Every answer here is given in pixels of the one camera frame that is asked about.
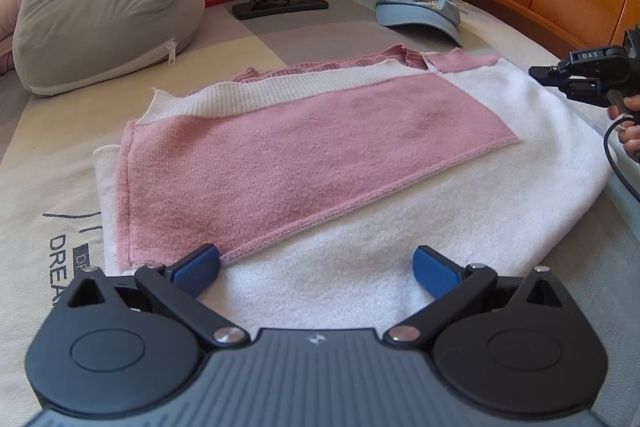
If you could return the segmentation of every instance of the blue cap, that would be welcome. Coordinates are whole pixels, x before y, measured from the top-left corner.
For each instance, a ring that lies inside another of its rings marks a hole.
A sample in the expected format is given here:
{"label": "blue cap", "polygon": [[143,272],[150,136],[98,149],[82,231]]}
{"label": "blue cap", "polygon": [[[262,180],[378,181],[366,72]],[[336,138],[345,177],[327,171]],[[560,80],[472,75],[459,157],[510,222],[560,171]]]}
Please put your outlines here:
{"label": "blue cap", "polygon": [[460,25],[460,10],[452,0],[377,0],[376,20],[382,26],[431,26],[462,45],[456,29]]}

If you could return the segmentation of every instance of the finger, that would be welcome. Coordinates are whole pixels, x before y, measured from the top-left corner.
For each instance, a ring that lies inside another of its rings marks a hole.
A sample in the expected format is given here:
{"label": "finger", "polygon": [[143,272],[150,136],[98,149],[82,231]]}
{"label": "finger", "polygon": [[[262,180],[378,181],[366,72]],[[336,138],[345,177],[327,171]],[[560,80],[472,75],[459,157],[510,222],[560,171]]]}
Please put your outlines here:
{"label": "finger", "polygon": [[629,140],[636,140],[640,138],[640,125],[633,125],[631,127],[627,127],[624,131],[620,131],[618,133],[618,139],[620,143],[626,143]]}
{"label": "finger", "polygon": [[620,111],[618,111],[618,108],[615,105],[610,105],[607,108],[607,115],[609,115],[610,120],[615,120],[620,116]]}
{"label": "finger", "polygon": [[640,111],[640,94],[636,94],[635,96],[630,96],[623,100],[626,107],[634,111]]}
{"label": "finger", "polygon": [[625,143],[625,152],[631,156],[634,152],[640,151],[640,139],[629,140]]}

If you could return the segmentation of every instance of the black cable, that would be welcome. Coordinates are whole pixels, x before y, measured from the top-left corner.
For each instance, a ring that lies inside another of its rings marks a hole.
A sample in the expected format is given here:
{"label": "black cable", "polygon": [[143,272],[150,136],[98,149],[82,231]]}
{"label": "black cable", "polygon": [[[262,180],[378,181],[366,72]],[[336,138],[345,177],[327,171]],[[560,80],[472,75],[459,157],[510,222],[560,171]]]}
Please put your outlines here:
{"label": "black cable", "polygon": [[611,153],[609,152],[609,136],[611,136],[611,133],[617,126],[619,126],[621,123],[624,123],[624,122],[635,122],[635,120],[630,116],[625,116],[623,118],[620,118],[619,120],[616,120],[614,123],[611,124],[611,127],[609,127],[607,129],[607,132],[604,134],[604,153],[607,155],[607,160],[609,160],[609,165],[611,165],[611,168],[613,169],[613,172],[615,172],[618,179],[622,182],[623,185],[625,185],[626,190],[631,192],[631,195],[635,197],[636,200],[638,200],[638,203],[640,203],[640,194],[638,194],[635,188],[633,188],[631,184],[628,181],[626,181],[626,178],[622,175],[622,172],[620,172],[620,169],[618,169],[618,166],[613,162],[613,158],[611,157]]}

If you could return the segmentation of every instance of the blue gripper pad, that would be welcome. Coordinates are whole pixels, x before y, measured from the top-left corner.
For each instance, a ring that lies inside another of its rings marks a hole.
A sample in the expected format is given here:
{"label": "blue gripper pad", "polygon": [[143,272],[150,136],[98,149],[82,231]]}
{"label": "blue gripper pad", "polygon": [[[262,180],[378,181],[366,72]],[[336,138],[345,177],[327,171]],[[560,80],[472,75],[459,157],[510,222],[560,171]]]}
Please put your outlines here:
{"label": "blue gripper pad", "polygon": [[439,299],[462,282],[465,269],[433,248],[422,246],[414,252],[414,277],[434,299]]}
{"label": "blue gripper pad", "polygon": [[182,291],[194,299],[209,286],[220,271],[220,252],[213,245],[202,245],[164,271]]}

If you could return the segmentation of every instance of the gray gripper base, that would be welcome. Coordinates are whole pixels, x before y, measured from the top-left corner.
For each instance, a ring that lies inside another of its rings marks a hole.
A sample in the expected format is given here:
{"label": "gray gripper base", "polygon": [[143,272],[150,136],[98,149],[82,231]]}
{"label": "gray gripper base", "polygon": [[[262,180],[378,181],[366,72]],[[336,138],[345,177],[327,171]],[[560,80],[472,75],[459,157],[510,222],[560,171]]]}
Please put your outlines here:
{"label": "gray gripper base", "polygon": [[30,427],[603,427],[590,412],[524,422],[461,401],[418,351],[374,330],[262,330],[213,355],[200,376],[157,409],[110,420],[46,410]]}

